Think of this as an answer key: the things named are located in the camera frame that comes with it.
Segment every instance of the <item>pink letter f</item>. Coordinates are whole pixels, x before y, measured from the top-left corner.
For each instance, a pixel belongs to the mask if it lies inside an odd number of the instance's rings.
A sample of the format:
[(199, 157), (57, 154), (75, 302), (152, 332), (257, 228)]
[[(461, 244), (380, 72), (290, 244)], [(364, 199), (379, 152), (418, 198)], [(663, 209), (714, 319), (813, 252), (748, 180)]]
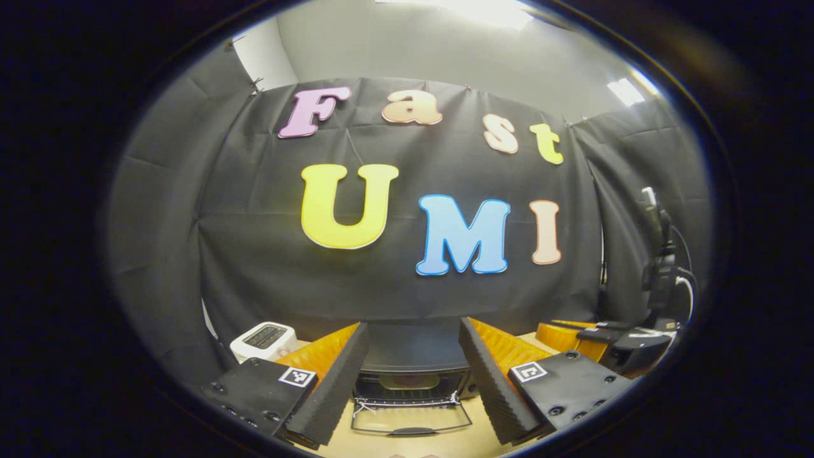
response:
[[(336, 99), (347, 100), (351, 96), (351, 88), (328, 87), (326, 89), (301, 90), (294, 94), (297, 98), (297, 105), (291, 112), (288, 125), (280, 129), (278, 137), (285, 139), (288, 137), (307, 137), (317, 132), (317, 127), (312, 124), (313, 115), (319, 115), (319, 120), (328, 119), (336, 107)], [(327, 99), (319, 103), (322, 97)]]

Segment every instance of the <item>black foam pad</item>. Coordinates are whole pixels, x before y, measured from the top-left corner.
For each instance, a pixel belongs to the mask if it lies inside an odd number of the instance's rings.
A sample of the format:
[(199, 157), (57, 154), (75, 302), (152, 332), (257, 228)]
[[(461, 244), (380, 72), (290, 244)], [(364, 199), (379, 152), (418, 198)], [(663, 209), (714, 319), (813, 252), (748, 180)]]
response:
[(359, 323), (356, 331), (350, 336), (348, 343), (339, 352), (339, 356), (325, 374), (322, 383), (313, 391), (287, 425), (289, 432), (307, 440), (297, 440), (296, 436), (290, 435), (289, 439), (314, 450), (319, 448), (318, 444), (328, 444), (352, 393), (353, 385), (369, 347), (370, 337), (367, 323)]
[(501, 444), (517, 441), (543, 425), (509, 385), (468, 318), (461, 318), (458, 343), (478, 383), (484, 409)]

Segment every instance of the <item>table surface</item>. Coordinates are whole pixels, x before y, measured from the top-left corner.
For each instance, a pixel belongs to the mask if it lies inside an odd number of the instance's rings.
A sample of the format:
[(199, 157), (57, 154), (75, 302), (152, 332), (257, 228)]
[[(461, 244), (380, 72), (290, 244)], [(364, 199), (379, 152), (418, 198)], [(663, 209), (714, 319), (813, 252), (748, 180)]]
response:
[[(518, 336), (526, 342), (548, 351), (559, 353), (534, 338), (534, 333)], [(301, 346), (308, 344), (298, 341)], [(330, 444), (319, 447), (318, 455), (326, 458), (492, 458), (521, 448), (511, 444), (501, 445), (492, 429), (480, 397), (463, 399), (462, 406), (472, 420), (472, 425), (444, 431), (432, 436), (394, 438), (385, 434), (362, 433), (351, 429), (353, 401), (348, 400), (342, 418), (334, 430)], [(314, 453), (313, 450), (301, 447)]]

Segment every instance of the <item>white cable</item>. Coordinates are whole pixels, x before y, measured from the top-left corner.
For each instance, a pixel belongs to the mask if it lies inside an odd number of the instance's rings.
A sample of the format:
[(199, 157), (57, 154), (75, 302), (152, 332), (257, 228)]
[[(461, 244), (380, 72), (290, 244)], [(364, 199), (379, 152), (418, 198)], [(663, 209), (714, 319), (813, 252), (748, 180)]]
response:
[(689, 315), (687, 316), (687, 324), (689, 324), (689, 320), (693, 317), (693, 301), (694, 301), (693, 286), (689, 284), (689, 281), (686, 278), (677, 276), (676, 284), (679, 283), (686, 286), (687, 291), (689, 291)]

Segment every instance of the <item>white wall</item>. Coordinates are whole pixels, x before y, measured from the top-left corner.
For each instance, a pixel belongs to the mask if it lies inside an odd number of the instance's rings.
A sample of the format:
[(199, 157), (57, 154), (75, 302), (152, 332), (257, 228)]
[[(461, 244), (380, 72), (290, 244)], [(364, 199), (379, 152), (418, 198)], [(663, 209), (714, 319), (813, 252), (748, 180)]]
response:
[(288, 86), (299, 82), (288, 54), (282, 45), (277, 17), (273, 17), (233, 37), (234, 49), (246, 73), (260, 90)]
[(513, 30), (422, 5), (312, 0), (244, 35), (235, 47), (266, 89), (336, 77), (416, 78), (468, 85), (577, 122), (624, 109), (607, 84), (631, 79), (626, 63), (578, 33), (539, 20)]

